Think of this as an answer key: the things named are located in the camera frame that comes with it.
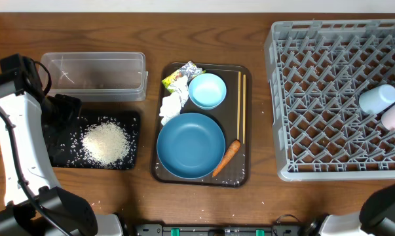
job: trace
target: carrot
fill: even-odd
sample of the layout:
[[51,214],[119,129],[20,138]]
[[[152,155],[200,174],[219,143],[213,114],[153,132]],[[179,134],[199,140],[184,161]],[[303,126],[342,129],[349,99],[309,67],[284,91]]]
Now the carrot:
[[215,177],[223,167],[225,167],[226,164],[232,159],[232,157],[238,152],[239,148],[241,147],[241,143],[238,140],[235,140],[232,142],[232,144],[229,146],[228,150],[226,151],[225,155],[223,156],[223,159],[221,163],[216,167],[216,169],[213,171],[212,176]]

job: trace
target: wooden table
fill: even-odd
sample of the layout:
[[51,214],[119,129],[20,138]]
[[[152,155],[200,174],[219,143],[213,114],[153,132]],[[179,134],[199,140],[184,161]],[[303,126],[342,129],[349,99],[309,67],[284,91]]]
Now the wooden table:
[[[283,182],[276,173],[272,104],[263,44],[275,21],[395,18],[395,14],[62,14],[0,13],[0,59],[19,52],[40,60],[46,52],[132,51],[146,55],[143,102],[94,104],[136,109],[141,134],[134,170],[55,168],[62,186],[95,212],[121,213],[129,223],[271,224],[282,214],[308,221],[346,214],[395,181]],[[238,189],[162,184],[149,173],[161,73],[171,62],[236,64],[253,77],[249,181]],[[0,210],[5,176],[0,151]]]

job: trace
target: chopsticks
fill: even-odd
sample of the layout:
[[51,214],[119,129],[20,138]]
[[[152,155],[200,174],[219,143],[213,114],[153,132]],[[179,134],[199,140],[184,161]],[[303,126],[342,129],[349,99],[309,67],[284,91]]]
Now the chopsticks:
[[244,89],[244,95],[243,95],[243,98],[242,98],[242,103],[243,103],[243,106],[244,106],[244,110],[243,110],[244,114],[242,115],[242,143],[245,144],[246,75],[244,75],[244,88],[243,89]]
[[237,116],[237,122],[236,122],[236,139],[237,140],[239,140],[240,110],[241,110],[241,71],[238,72],[238,113],[236,115]]
[[[244,94],[242,95],[242,143],[245,144],[245,114],[246,114],[246,90],[247,90],[247,80],[246,75],[243,77],[243,90]],[[239,140],[239,126],[240,126],[240,115],[241,115],[241,71],[238,71],[238,114],[237,123],[236,123],[236,139]]]

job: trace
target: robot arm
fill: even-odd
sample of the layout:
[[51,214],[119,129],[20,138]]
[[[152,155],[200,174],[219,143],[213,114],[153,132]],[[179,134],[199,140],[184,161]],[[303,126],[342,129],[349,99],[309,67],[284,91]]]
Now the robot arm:
[[[77,98],[46,97],[32,59],[16,54],[0,61],[0,144],[6,176],[6,209],[0,235],[123,235],[114,215],[95,215],[87,201],[60,187],[43,133],[76,120]],[[50,75],[47,89],[50,89]],[[35,213],[43,217],[36,220]]]
[[395,236],[395,184],[372,194],[361,211],[318,219],[302,235]]

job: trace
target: crumpled paper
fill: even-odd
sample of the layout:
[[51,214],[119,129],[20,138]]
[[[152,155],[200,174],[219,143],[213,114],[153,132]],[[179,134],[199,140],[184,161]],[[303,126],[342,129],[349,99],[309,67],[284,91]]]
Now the crumpled paper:
[[189,87],[187,86],[188,77],[183,76],[174,81],[168,89],[172,89],[171,95],[162,99],[159,116],[162,117],[160,122],[165,125],[169,120],[179,115],[181,109],[189,99]]

